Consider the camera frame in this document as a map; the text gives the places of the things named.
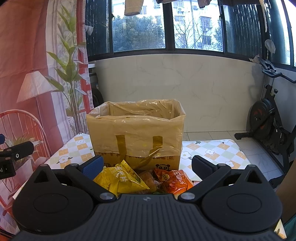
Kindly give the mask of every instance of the red snack package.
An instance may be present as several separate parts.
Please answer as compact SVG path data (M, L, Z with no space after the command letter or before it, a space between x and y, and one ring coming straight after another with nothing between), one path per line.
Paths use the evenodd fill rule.
M192 181L188 178L183 170L165 171L162 169L154 169L155 174L167 193L172 193L175 198L193 187Z

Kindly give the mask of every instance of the panda logo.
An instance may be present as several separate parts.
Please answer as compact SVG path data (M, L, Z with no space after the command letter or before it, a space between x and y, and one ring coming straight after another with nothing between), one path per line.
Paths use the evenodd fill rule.
M170 165L156 164L155 166L156 166L156 168L158 168L158 169L162 169L162 170L166 170L166 171L169 171L169 170L170 170Z

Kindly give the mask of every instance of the yellow snack bag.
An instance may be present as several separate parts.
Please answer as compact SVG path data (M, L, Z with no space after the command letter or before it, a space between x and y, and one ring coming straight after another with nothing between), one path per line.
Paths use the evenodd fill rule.
M114 167L104 167L93 181L116 196L149 189L125 160Z

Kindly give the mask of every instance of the round black disc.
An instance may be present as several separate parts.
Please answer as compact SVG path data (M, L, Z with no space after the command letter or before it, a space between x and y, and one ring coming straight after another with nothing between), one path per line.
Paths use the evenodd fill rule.
M272 105L267 99L262 99L253 104L250 111L250 127L254 130L258 122L268 115L272 109ZM273 116L269 116L267 120L254 132L254 138L262 140L268 136L272 126Z
M34 186L13 205L20 229L44 234L66 232L85 222L93 210L92 198L81 189L50 182Z
M235 184L220 187L204 197L202 210L221 228L239 233L261 232L272 228L281 217L281 202L272 192L258 183L243 188Z

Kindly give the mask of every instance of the stationary bike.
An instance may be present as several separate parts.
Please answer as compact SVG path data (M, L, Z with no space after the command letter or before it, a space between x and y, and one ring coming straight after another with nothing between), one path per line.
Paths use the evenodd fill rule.
M283 128L279 110L274 100L277 89L272 91L274 78L283 77L295 84L296 80L291 80L289 77L277 72L275 66L269 61L258 58L262 65L262 72L270 78L273 78L271 85L265 85L265 97L252 106L250 111L250 131L247 133L236 133L234 137L241 140L244 137L253 137L266 150L276 164L281 168L284 175L273 178L269 183L273 188L277 187L284 179L290 165L289 156L294 151L294 139L296 137L296 125L290 133ZM281 154L283 156L283 165L274 155Z

